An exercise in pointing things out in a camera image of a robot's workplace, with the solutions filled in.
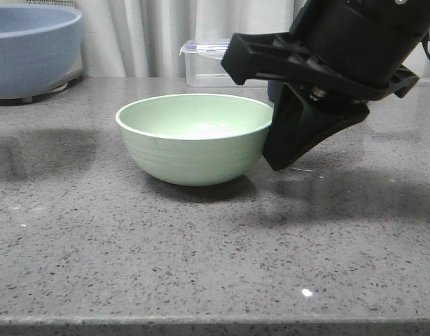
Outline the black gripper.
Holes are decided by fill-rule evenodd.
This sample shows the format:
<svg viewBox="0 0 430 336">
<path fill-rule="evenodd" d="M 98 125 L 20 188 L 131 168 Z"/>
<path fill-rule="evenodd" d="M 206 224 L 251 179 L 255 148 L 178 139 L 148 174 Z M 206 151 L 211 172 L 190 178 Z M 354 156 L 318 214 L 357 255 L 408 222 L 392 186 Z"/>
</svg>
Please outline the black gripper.
<svg viewBox="0 0 430 336">
<path fill-rule="evenodd" d="M 233 81 L 272 82 L 263 157 L 285 169 L 323 140 L 364 121 L 367 104 L 315 100 L 301 83 L 357 99 L 404 97 L 419 80 L 404 60 L 430 30 L 430 1 L 307 1 L 288 32 L 233 34 L 221 60 Z"/>
</svg>

